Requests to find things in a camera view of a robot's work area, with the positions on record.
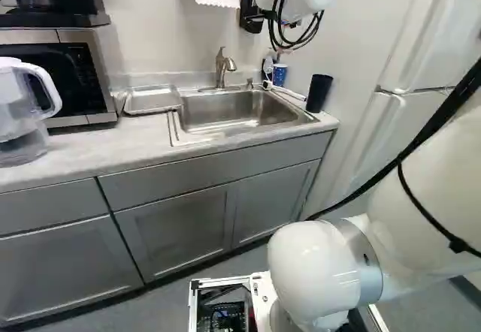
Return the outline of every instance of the stainless steel sink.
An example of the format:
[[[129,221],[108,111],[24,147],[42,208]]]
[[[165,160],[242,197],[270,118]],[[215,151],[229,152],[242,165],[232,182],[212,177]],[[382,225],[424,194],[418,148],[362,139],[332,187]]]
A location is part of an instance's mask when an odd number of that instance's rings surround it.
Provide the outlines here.
[[[181,101],[182,106],[169,117],[173,144],[317,122],[279,95],[260,89],[193,92],[181,95]]]

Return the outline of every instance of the blue cup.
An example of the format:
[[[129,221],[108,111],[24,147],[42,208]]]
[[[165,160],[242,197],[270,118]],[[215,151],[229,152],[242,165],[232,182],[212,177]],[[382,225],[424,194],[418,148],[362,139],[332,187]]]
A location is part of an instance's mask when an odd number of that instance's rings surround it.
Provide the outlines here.
[[[275,86],[284,86],[286,82],[287,65],[274,64],[274,71],[272,72],[272,83]]]

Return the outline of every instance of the kettle handle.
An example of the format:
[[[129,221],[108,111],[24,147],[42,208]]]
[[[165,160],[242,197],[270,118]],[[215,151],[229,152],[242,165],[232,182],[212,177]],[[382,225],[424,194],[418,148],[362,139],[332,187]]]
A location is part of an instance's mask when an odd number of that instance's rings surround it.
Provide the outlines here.
[[[39,67],[38,65],[23,62],[16,64],[14,68],[34,75],[38,78],[43,86],[45,94],[50,101],[50,108],[42,112],[42,119],[50,118],[51,116],[56,115],[62,109],[62,99],[60,98],[59,91],[55,87],[52,77],[45,69]]]

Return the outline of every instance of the faucet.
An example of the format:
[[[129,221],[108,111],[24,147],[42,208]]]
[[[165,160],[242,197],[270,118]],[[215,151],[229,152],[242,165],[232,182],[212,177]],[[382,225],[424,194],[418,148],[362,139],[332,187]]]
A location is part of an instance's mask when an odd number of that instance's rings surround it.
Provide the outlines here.
[[[220,47],[216,56],[216,89],[225,88],[225,71],[236,71],[237,66],[232,58],[224,56],[222,50],[225,47]]]

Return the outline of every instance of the paper towel holder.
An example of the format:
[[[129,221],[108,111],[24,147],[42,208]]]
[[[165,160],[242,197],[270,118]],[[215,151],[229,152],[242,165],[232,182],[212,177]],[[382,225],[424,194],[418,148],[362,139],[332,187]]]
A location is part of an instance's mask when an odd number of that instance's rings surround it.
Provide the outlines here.
[[[239,26],[246,32],[258,34],[264,24],[264,14],[255,0],[240,0]]]

